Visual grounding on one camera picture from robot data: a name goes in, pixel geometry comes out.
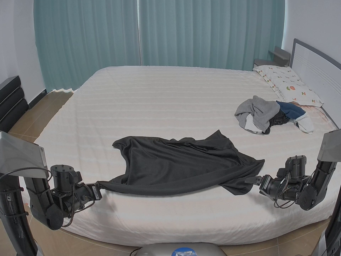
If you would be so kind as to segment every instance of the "white headboard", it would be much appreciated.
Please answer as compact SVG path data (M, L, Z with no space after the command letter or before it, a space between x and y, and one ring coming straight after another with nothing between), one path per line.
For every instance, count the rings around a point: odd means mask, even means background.
M290 65L324 102L323 110L341 128L341 64L316 48L294 39Z

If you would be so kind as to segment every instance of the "baseboard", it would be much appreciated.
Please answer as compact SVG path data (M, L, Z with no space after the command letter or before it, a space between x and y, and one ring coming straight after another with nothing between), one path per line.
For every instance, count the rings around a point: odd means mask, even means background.
M29 108L32 109L33 106L35 106L35 105L38 103L38 101L40 101L46 94L47 94L47 91L46 91L46 89L45 89L43 92L41 92L38 96L36 96L36 97L28 104Z

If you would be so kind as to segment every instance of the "blue sticker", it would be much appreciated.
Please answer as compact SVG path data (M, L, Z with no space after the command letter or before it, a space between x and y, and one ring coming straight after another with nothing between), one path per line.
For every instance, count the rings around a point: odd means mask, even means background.
M189 247L180 247L179 249L174 250L172 256L198 256L198 255L193 249L190 249Z

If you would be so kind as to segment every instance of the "curtain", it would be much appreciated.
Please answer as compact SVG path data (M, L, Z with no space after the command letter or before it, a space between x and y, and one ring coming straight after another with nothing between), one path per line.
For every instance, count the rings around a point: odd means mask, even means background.
M252 70L282 45L285 0L139 0L143 65Z
M137 0L34 0L46 89L77 89L107 66L141 65Z

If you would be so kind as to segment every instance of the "bed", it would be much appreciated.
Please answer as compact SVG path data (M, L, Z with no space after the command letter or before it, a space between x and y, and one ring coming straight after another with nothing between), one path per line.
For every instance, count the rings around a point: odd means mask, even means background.
M240 152L265 159L261 175L275 176L289 156L301 154L307 156L306 173L310 174L323 134L336 129L337 124L341 126L341 113L335 109L336 101L341 100L341 66L300 41L294 43L294 51L293 70L325 101L325 111L305 107L315 126L312 135L291 123L273 126L269 135L251 134L238 126L234 112L244 100L253 95L278 100L256 72L118 66L101 69L89 78L52 118L36 143L45 148L48 166L72 165L81 171L84 182L91 183L125 172L125 160L112 147L117 139L129 135L204 139L219 129ZM103 199L75 215L66 230L133 246L160 242L255 243L328 218L340 180L341 168L337 167L324 201L310 211L297 205L275 209L256 186L242 196L234 196L221 186L164 197L102 190ZM23 199L29 202L26 193Z

